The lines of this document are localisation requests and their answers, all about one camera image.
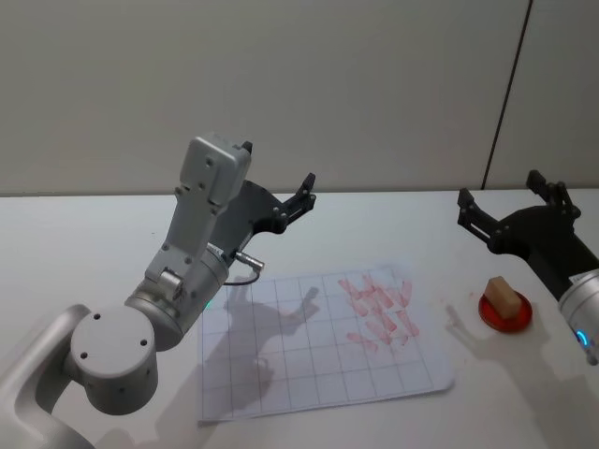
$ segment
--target wooden block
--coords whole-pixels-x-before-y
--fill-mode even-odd
[[[518,315],[522,301],[503,277],[489,279],[485,296],[503,319]]]

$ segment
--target cable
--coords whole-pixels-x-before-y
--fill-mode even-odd
[[[243,285],[249,285],[250,283],[254,283],[256,282],[258,279],[260,279],[260,273],[258,271],[254,271],[255,276],[252,279],[249,279],[247,281],[241,281],[241,282],[225,282],[223,285],[227,285],[229,287],[240,287]]]

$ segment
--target table surface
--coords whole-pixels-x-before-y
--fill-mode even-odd
[[[599,253],[599,191],[571,194],[583,211],[577,234]],[[475,197],[498,218],[540,202],[525,191]],[[489,253],[456,225],[456,200],[456,192],[321,194],[285,234],[260,235],[247,248],[267,261],[269,275],[411,264],[415,297],[456,370],[451,390],[198,428],[193,331],[159,355],[158,389],[142,410],[106,416],[72,384],[54,414],[99,449],[596,446],[599,372],[528,266]],[[174,204],[170,196],[0,199],[0,358],[51,312],[122,303],[166,235]],[[523,334],[497,334],[478,317],[487,280],[500,275],[533,303],[533,325]]]

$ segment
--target white wall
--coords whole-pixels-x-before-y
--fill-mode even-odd
[[[599,2],[535,0],[488,187],[599,187]]]
[[[0,194],[171,192],[209,130],[274,189],[479,186],[526,3],[6,0]]]

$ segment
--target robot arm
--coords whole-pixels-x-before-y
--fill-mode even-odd
[[[191,141],[175,189],[167,238],[123,306],[63,312],[0,375],[0,446],[93,446],[51,416],[70,381],[101,412],[132,413],[153,396],[156,352],[178,344],[235,260],[259,277],[264,264],[243,252],[259,232],[281,234],[314,207],[314,175],[286,202],[245,180],[252,144],[209,134]]]
[[[533,269],[559,301],[560,311],[590,363],[599,353],[599,260],[574,233],[580,210],[563,182],[547,183],[536,170],[527,187],[545,206],[508,215],[500,221],[481,210],[467,189],[458,198],[458,224],[487,243],[496,254],[513,254]]]

